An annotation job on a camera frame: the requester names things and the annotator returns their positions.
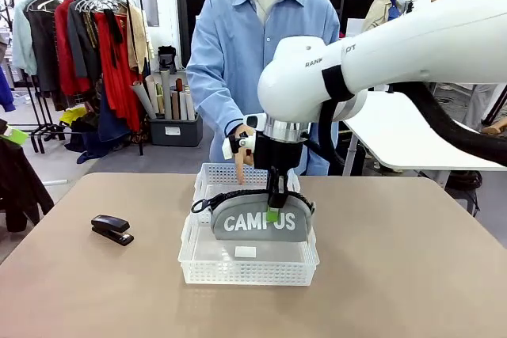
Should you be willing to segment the white table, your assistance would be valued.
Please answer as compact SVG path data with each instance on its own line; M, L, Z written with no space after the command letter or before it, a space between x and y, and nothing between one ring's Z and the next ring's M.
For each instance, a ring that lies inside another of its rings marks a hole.
M444 141L402 93L369 92L363 108L345 124L386 167L507 171L504 166L470 155Z

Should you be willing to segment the dark grey coat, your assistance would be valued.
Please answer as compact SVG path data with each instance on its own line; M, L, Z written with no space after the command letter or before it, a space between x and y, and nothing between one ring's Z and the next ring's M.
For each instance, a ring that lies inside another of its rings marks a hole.
M37 9L40 3L46 1L30 2L25 7L24 15L31 28L32 48L36 58L40 88L44 92L53 92L60 89L55 43L55 8L58 2L50 2L46 5L46 10Z

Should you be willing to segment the white paper roll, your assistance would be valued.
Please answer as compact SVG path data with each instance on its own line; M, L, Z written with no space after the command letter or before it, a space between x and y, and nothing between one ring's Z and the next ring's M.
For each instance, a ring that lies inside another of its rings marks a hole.
M193 99L189 91L181 91L179 93L181 119L194 121L196 119Z

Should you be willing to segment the pale mint jacket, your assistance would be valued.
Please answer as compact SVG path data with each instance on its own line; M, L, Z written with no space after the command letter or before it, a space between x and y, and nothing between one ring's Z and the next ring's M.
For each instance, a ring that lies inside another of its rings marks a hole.
M28 75L37 74L36 57L32 47L29 20L24 14L25 7L33 0L20 0L14 7L12 61L13 65Z

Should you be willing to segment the white wall panel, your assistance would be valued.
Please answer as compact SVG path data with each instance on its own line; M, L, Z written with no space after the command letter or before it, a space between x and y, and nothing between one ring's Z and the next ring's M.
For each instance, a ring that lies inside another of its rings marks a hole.
M158 0L143 0L143 9L149 27L159 26Z

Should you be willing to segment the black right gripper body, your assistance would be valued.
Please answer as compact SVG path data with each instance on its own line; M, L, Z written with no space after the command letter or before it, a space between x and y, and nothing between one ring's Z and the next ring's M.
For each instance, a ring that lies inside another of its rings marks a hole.
M257 132L253 150L255 169L288 171L299 166L303 151L302 142L279 142Z

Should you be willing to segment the blue denim cloth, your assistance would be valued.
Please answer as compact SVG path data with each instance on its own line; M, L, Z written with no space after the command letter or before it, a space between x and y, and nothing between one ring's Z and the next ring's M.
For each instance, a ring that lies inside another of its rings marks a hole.
M103 158L121 147L131 134L126 120L119 118L110 108L105 88L101 91L99 113L96 115L97 125L94 126L91 122L92 120L79 120L78 132L82 133L84 151L77 159L78 164Z

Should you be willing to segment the black garment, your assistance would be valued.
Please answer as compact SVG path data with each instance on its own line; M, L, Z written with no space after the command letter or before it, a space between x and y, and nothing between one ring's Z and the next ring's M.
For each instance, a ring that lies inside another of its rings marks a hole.
M11 233L25 231L30 221L40 221L54 201L25 156L23 148L0 138L0 211L6 214L6 228Z

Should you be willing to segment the translucent white plastic basket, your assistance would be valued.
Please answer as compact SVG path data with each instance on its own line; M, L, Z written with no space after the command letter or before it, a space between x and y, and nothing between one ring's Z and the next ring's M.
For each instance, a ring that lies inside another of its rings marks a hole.
M316 236L300 243L220 241L189 215L178 261L187 284L308 287L320 263Z
M243 166L245 183L239 184L234 164L204 163L196 176L194 184L193 204L202 199L210 199L220 193L246 189L266 189L268 171ZM300 192L299 179L294 171L288 172L288 190ZM211 221L209 211L203 211L189 216L189 220L198 225L208 225Z

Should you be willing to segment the yellow garment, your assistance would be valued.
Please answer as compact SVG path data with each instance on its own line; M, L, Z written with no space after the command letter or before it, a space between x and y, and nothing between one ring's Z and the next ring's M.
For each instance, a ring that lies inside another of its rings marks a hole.
M87 110L85 107L69 108L63 112L59 119L59 123L64 126L70 126L78 118L85 116Z

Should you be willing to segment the black bag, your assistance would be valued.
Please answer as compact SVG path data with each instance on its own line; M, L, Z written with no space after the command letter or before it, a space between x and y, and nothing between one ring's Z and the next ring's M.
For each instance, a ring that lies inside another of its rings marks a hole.
M454 200L465 200L466 210L474 218L480 211L476 191L482 186L482 174L479 171L451 171L445 191Z

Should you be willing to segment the beige paper roll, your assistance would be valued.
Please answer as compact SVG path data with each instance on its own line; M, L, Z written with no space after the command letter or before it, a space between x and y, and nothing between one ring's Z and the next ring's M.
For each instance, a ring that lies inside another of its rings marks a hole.
M140 81L135 81L133 82L132 84L132 90L134 91L134 93L136 94L136 96L138 97L140 103L142 104L146 114L149 116L150 119L155 119L156 118L156 113L153 109L153 106L152 106L152 103L151 103L151 100L147 94L147 91L143 85L142 82Z

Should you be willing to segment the grey CAMPUS pencil pouch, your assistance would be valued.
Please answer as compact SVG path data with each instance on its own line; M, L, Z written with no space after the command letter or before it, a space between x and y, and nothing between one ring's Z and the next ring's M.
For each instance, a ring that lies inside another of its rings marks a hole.
M300 243L308 239L315 203L298 192L289 192L285 205L279 209L277 222L266 220L267 208L266 189L246 189L196 201L191 212L209 211L212 233L222 241Z

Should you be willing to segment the person's right hand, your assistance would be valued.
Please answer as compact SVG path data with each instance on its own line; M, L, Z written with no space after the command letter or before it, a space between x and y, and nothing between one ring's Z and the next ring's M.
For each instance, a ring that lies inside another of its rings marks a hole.
M234 137L239 139L245 133L248 136L255 135L255 130L245 124L238 125L234 131ZM245 183L244 165L253 166L254 156L250 150L245 147L240 147L238 153L234 156L234 163L236 169L236 177L239 184Z

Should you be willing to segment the charcoal jacket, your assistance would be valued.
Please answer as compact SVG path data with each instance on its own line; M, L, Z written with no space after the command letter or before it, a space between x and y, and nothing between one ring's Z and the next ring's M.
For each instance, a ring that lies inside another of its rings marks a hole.
M67 36L74 61L74 70L78 78L88 78L95 82L101 76L100 54L93 47L82 14L76 10L80 0L74 0L67 14Z

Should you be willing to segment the black office chair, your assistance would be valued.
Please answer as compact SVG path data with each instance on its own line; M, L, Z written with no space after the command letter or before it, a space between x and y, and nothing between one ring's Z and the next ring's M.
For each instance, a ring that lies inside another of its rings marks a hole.
M160 71L169 71L171 74L177 72L175 58L177 50L172 45L158 47L158 66Z

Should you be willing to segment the beige garment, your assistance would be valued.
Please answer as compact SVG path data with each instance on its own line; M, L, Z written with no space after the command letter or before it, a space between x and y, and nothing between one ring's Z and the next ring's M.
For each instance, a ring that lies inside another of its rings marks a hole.
M147 64L154 58L151 37L147 31L146 13L133 4L127 12L126 27L128 61L131 69L137 68L140 73L145 71Z

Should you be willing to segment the tall grey cardboard roll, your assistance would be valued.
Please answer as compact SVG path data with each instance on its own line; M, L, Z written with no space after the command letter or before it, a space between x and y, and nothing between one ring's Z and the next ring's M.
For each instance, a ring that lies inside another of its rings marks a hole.
M164 116L166 120L173 119L172 114L172 101L171 101L171 90L170 90L170 72L168 70L162 70L160 72L162 79L162 95L164 104Z

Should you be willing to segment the person in blue shirt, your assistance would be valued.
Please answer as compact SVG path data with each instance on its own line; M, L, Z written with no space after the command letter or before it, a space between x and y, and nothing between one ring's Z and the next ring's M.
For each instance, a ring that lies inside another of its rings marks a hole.
M187 66L218 67L244 117L262 111L259 77L283 38L316 36L330 44L337 41L339 32L337 11L330 0L205 0ZM214 132L209 160L222 162L226 137L203 120Z

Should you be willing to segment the red dress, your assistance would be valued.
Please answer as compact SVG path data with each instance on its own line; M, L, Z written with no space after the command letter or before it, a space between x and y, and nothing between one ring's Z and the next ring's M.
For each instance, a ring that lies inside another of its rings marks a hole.
M94 17L109 107L137 133L140 131L139 99L131 86L139 75L129 66L126 17L110 9L95 13Z

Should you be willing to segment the grey storage bin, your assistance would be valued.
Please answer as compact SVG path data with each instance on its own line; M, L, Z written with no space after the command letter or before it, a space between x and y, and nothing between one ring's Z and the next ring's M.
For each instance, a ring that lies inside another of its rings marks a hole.
M197 147L203 137L203 120L149 120L151 141L156 146Z

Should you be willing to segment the red jacket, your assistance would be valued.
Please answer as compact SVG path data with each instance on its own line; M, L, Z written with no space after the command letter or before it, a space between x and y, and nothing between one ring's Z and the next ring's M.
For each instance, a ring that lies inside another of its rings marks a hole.
M78 78L75 73L74 59L67 35L67 17L73 0L64 0L55 9L55 41L59 64L60 89L67 96L85 93L90 89L90 80Z

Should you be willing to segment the beige trench coat mannequin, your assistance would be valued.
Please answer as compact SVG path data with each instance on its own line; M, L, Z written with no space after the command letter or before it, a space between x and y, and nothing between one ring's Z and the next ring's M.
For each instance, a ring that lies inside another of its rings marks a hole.
M374 0L362 26L362 32L376 28L402 15L398 0Z

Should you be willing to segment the black stapler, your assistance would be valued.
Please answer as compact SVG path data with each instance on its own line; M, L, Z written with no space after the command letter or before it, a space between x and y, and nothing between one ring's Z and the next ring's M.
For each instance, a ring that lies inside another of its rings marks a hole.
M129 222L122 218L109 215L97 215L90 222L93 232L119 245L127 246L134 241L134 236L127 232L130 228Z

